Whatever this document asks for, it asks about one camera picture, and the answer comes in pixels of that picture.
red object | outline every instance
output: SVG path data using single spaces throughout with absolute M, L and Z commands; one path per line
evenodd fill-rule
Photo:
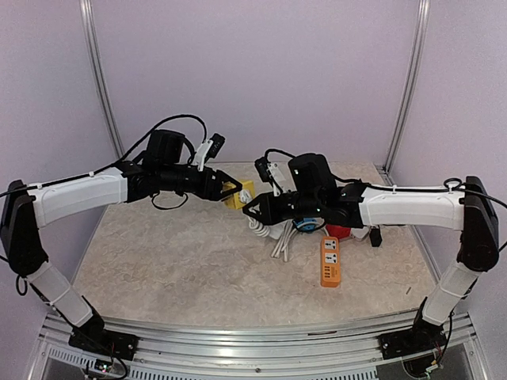
M 345 239 L 350 236 L 350 228 L 348 227 L 332 226 L 330 224 L 326 224 L 326 230 L 330 236 L 333 236 L 338 240 Z

orange power strip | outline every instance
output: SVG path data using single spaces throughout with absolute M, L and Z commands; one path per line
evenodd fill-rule
M 322 238 L 320 245 L 320 284 L 322 287 L 337 287 L 341 281 L 340 249 L 338 239 Z

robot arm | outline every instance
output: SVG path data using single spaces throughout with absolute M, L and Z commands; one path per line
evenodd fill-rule
M 68 215 L 115 203 L 130 203 L 160 191 L 178 195 L 192 193 L 203 200 L 219 201 L 241 190 L 241 183 L 220 170 L 204 166 L 215 157 L 224 138 L 215 134 L 206 142 L 200 161 L 179 164 L 186 138 L 181 133 L 155 131 L 143 152 L 143 162 L 117 162 L 99 173 L 50 184 L 31 184 L 20 180 L 9 186 L 0 234 L 11 269 L 26 279 L 34 291 L 60 312 L 73 326 L 70 345 L 91 352 L 115 347 L 115 355 L 132 359 L 137 338 L 104 329 L 97 311 L 71 286 L 54 267 L 40 242 L 39 228 Z M 232 182 L 235 188 L 224 191 Z
M 414 325 L 381 336 L 385 359 L 432 349 L 441 344 L 443 323 L 478 277 L 498 262 L 498 220 L 477 177 L 466 184 L 434 188 L 397 188 L 354 181 L 338 187 L 326 159 L 303 154 L 288 163 L 296 191 L 264 193 L 243 212 L 265 225 L 288 219 L 320 217 L 326 223 L 362 228 L 424 225 L 461 230 L 461 250 L 435 290 L 421 304 Z

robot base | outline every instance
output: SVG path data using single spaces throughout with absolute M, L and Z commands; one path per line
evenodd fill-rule
M 135 350 L 139 338 L 132 334 L 124 332 L 116 332 L 104 330 L 100 343 L 105 348 L 114 349 L 114 356 L 120 359 L 132 361 L 134 359 Z M 84 351 L 92 352 L 95 354 L 107 355 L 103 349 L 93 344 L 90 339 L 82 336 L 81 334 L 74 334 L 69 339 L 71 347 L 81 348 Z
M 447 342 L 444 329 L 428 334 L 426 331 L 407 329 L 394 331 L 379 336 L 380 350 L 384 359 L 417 354 L 418 352 L 433 350 L 436 344 L 443 347 Z

white plug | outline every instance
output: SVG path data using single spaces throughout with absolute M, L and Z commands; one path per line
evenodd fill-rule
M 269 163 L 268 164 L 268 172 L 271 175 L 272 179 L 280 186 L 276 186 L 273 183 L 273 195 L 274 196 L 280 196 L 282 192 L 284 192 L 284 183 L 285 183 L 285 177 L 284 174 L 278 169 L 278 164 Z
M 269 226 L 269 237 L 275 240 L 280 239 L 282 233 L 284 232 L 284 224 L 278 223 L 275 226 Z
M 244 188 L 243 190 L 240 190 L 239 201 L 244 204 L 250 203 L 252 201 L 252 195 L 248 189 Z
M 208 151 L 212 148 L 212 146 L 213 141 L 209 139 L 200 144 L 199 148 L 197 148 L 197 152 L 193 158 L 192 165 L 197 165 L 197 170 L 199 170 L 200 172 L 204 170 L 206 156 L 208 155 Z
M 368 236 L 369 233 L 370 233 L 370 227 L 351 228 L 350 229 L 350 235 L 358 241 L 363 241 Z
M 434 364 L 428 368 L 426 368 L 426 372 L 428 372 L 428 374 L 431 374 L 432 371 L 434 371 L 435 369 L 437 369 L 439 366 L 438 364 Z

